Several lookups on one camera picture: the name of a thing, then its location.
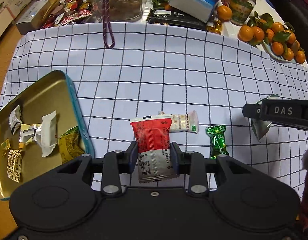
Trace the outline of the white plain snack bar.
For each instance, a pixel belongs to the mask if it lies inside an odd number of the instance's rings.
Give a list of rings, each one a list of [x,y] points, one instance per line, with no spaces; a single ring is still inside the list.
[[[56,111],[42,117],[41,148],[42,157],[49,156],[57,145]]]

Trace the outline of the black white snack packet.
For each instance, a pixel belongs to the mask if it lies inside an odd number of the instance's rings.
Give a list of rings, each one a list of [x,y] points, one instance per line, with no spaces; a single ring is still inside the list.
[[[11,134],[14,135],[16,131],[23,124],[22,113],[20,105],[17,105],[9,115],[8,123],[10,126]]]

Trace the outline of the small green candy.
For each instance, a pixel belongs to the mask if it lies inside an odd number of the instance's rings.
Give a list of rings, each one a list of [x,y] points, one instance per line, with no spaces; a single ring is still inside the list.
[[[205,131],[211,141],[210,159],[216,159],[218,155],[229,155],[225,142],[226,126],[211,126],[207,127]]]

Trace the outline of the red white snack packet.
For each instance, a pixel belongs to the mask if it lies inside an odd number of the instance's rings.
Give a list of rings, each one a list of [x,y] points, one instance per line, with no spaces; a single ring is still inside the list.
[[[153,115],[130,120],[138,143],[138,177],[151,183],[177,177],[170,158],[170,115]]]

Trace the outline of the white tv cabinet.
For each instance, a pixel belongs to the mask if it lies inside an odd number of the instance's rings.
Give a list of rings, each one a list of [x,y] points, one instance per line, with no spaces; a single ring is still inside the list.
[[[9,7],[2,7],[0,9],[0,38],[9,25],[14,21],[14,14]]]

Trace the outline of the plate of tangerines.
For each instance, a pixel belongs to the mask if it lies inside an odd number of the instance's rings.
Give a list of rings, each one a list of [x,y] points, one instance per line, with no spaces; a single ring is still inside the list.
[[[238,38],[252,46],[263,45],[270,55],[279,60],[304,64],[306,54],[289,23],[275,22],[271,14],[259,15],[256,11],[249,16],[247,24],[240,27]]]

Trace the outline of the grey cardboard box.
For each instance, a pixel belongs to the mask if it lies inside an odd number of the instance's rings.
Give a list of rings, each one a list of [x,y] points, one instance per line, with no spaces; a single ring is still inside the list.
[[[41,20],[50,6],[50,0],[35,1],[16,22],[19,33],[26,35],[30,31],[38,30],[42,25]]]

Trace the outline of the gold teal tin tray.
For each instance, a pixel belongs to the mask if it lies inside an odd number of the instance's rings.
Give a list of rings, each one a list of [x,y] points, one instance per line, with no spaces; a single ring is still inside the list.
[[[0,110],[0,200],[20,185],[71,158],[60,136],[78,128],[80,149],[95,156],[75,86],[55,70],[30,85]]]

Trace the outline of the white pink snack bar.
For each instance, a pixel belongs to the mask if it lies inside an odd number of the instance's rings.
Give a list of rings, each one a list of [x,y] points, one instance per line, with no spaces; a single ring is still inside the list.
[[[171,118],[170,133],[176,132],[199,132],[199,120],[196,111],[191,111],[187,114],[165,114],[163,111],[158,112],[159,116]]]

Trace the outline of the blue checked tablecloth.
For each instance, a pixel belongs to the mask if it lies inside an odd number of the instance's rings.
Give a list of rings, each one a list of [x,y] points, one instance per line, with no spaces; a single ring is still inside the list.
[[[112,27],[113,49],[105,48],[100,23],[42,29],[21,38],[3,82],[0,109],[39,78],[61,70],[74,83],[97,157],[134,140],[132,118],[196,111],[197,134],[171,135],[182,150],[208,157],[206,128],[225,125],[233,158],[303,193],[307,134],[272,125],[257,139],[242,108],[272,94],[308,100],[308,68],[205,31],[138,23]]]

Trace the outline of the green white snack packet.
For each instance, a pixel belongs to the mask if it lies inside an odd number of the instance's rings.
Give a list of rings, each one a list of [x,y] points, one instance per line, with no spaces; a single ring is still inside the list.
[[[278,98],[278,94],[271,94],[257,101],[256,104],[260,105],[263,100],[271,100],[271,99],[277,99],[277,98]],[[260,141],[262,137],[264,137],[266,133],[269,131],[271,122],[263,121],[260,119],[251,119],[251,126],[252,126],[255,137],[257,138],[258,141]]]

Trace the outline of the pile of loose candies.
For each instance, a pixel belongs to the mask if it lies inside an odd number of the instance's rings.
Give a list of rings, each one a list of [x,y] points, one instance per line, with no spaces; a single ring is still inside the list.
[[[55,0],[44,14],[40,28],[86,23],[92,15],[91,0]]]

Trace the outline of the jar with yellow lid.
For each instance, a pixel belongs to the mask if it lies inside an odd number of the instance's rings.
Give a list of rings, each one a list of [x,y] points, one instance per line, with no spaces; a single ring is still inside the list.
[[[251,14],[256,0],[230,0],[229,8],[232,11],[231,23],[243,25]]]

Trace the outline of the brown patterned snack packet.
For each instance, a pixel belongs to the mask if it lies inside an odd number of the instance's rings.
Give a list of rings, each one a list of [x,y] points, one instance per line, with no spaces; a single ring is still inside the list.
[[[7,162],[7,176],[9,179],[19,182],[21,177],[22,150],[10,150]]]

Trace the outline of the single tangerine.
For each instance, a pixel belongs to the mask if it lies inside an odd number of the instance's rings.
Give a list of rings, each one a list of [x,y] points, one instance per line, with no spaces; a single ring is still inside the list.
[[[232,10],[225,5],[221,5],[217,8],[217,16],[222,22],[229,21],[232,18]]]

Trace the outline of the yellow brown snack packet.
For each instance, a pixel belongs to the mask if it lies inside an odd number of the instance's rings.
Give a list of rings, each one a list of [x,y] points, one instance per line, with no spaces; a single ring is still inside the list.
[[[80,132],[78,126],[67,130],[59,137],[59,152],[63,164],[85,153],[79,146],[79,137]]]

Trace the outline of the silver yellow snack packet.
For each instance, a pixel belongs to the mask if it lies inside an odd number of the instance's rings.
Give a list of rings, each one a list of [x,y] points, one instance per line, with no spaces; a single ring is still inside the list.
[[[20,127],[19,148],[23,149],[32,142],[41,147],[41,132],[42,124],[22,124]]]

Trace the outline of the gold candy packet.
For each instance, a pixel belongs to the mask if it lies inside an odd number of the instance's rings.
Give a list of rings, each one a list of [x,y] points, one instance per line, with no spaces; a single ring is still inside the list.
[[[2,144],[2,156],[4,157],[12,148],[10,146],[10,140],[7,138]]]

